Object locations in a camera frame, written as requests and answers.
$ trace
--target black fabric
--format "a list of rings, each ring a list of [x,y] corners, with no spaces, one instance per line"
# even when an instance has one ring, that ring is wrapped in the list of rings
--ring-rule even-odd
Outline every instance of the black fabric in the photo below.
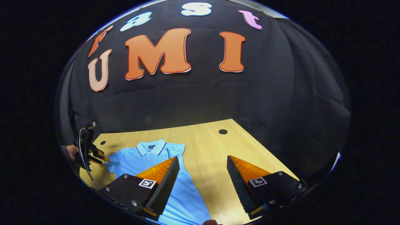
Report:
[[[88,57],[94,38],[77,56],[71,77],[71,101],[76,130],[92,120],[101,133],[143,131],[233,118],[300,178],[315,174],[342,149],[350,123],[348,93],[341,71],[329,52],[307,31],[288,19],[273,19],[229,1],[212,4],[207,16],[183,16],[190,1],[165,1],[112,23],[97,50]],[[263,27],[249,26],[238,10],[259,18]],[[119,29],[144,12],[151,20],[124,32]],[[155,45],[169,29],[188,28],[186,59],[189,72],[150,75],[126,80],[125,42],[145,34]],[[244,71],[223,72],[224,39],[220,32],[243,35]],[[88,64],[107,49],[109,81],[91,90]],[[96,64],[96,77],[101,61]]]

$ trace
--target light blue polo shirt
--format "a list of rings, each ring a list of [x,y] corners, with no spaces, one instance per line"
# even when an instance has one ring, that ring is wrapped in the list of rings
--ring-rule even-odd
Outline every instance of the light blue polo shirt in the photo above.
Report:
[[[106,165],[116,178],[125,173],[135,176],[177,156],[180,169],[164,212],[158,221],[147,219],[162,225],[202,225],[211,217],[192,177],[185,169],[184,150],[185,144],[166,143],[163,139],[140,142],[136,148],[124,148],[108,156],[111,163],[106,162]]]

